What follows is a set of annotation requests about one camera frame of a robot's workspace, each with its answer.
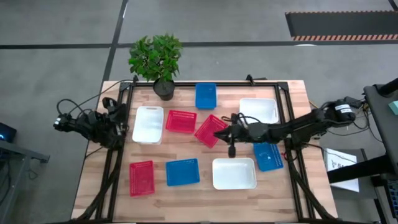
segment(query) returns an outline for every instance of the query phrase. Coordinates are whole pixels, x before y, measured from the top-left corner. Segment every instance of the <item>black floor mat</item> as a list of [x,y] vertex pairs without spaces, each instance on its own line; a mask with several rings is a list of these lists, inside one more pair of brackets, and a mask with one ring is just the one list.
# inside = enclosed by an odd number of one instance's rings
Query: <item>black floor mat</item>
[[398,12],[286,12],[294,40],[396,40]]

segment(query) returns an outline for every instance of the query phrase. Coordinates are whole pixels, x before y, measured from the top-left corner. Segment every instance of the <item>red basket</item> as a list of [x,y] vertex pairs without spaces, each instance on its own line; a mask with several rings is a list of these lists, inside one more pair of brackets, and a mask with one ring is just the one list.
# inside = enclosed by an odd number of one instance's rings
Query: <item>red basket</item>
[[155,193],[154,162],[136,162],[130,164],[130,196],[142,196]]
[[170,110],[166,129],[178,133],[191,134],[195,131],[197,114],[187,111]]
[[214,115],[210,115],[195,133],[195,137],[209,148],[212,148],[218,141],[218,138],[214,137],[213,133],[221,131],[226,127],[228,127],[228,125],[222,120]]

